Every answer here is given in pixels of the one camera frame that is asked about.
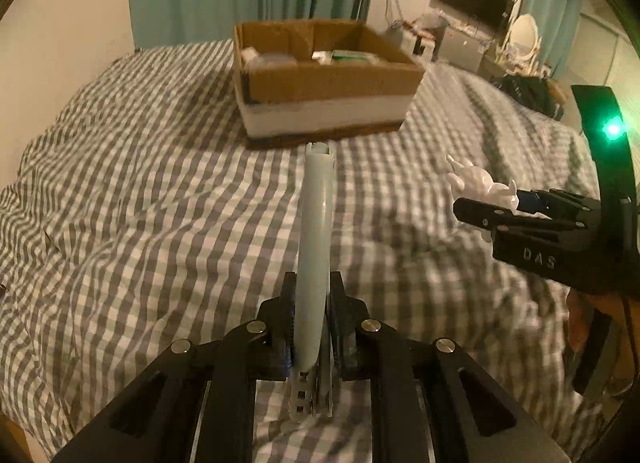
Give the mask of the person's right hand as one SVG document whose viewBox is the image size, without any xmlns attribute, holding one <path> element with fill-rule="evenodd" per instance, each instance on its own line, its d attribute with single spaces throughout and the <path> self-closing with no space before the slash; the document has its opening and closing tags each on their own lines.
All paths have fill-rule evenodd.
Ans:
<svg viewBox="0 0 640 463">
<path fill-rule="evenodd" d="M 612 395 L 625 393 L 639 374 L 639 302 L 572 289 L 566 305 L 576 391 L 597 396 L 610 387 Z"/>
</svg>

